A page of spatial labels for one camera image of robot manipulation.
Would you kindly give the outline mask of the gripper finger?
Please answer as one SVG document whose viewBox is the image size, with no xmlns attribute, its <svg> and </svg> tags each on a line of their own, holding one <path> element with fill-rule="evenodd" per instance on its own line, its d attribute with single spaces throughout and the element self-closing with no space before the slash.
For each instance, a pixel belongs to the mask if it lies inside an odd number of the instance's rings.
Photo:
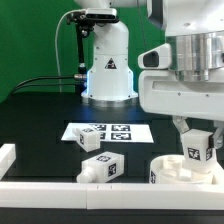
<svg viewBox="0 0 224 224">
<path fill-rule="evenodd" d="M 213 134 L 213 144 L 215 149 L 220 149 L 224 145 L 224 121 L 215 121 L 216 128 Z"/>
<path fill-rule="evenodd" d="M 183 116 L 173 116 L 172 117 L 173 123 L 177 130 L 183 134 L 189 130 L 189 127 L 186 122 L 186 117 Z"/>
</svg>

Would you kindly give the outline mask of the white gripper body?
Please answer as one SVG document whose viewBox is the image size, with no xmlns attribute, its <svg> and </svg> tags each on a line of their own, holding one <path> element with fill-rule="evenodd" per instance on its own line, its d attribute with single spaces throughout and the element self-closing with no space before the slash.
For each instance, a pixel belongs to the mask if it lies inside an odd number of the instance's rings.
<svg viewBox="0 0 224 224">
<path fill-rule="evenodd" d="M 169 70 L 139 76 L 139 101 L 147 113 L 224 121 L 224 68 L 203 82 L 178 81 Z"/>
</svg>

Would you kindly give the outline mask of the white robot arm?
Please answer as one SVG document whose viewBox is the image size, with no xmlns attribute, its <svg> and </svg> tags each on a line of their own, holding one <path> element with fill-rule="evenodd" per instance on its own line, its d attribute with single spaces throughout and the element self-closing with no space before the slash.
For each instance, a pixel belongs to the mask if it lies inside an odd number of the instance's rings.
<svg viewBox="0 0 224 224">
<path fill-rule="evenodd" d="M 177 129 L 186 120 L 212 120 L 215 148 L 224 143 L 224 0 L 111 0 L 112 7 L 143 6 L 153 29 L 153 48 L 138 56 L 138 90 L 148 113 L 173 117 Z"/>
</svg>

